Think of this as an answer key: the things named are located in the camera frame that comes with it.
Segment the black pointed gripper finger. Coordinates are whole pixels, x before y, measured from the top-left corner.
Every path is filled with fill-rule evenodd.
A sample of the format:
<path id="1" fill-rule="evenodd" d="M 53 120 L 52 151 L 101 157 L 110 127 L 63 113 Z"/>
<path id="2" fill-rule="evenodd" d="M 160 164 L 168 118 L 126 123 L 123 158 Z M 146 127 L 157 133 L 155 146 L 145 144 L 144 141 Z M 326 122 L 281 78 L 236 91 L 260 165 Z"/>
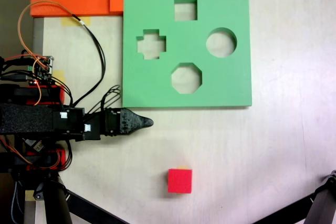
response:
<path id="1" fill-rule="evenodd" d="M 129 135 L 137 130 L 151 127 L 153 124 L 152 119 L 137 115 L 129 109 L 120 110 L 120 135 Z"/>

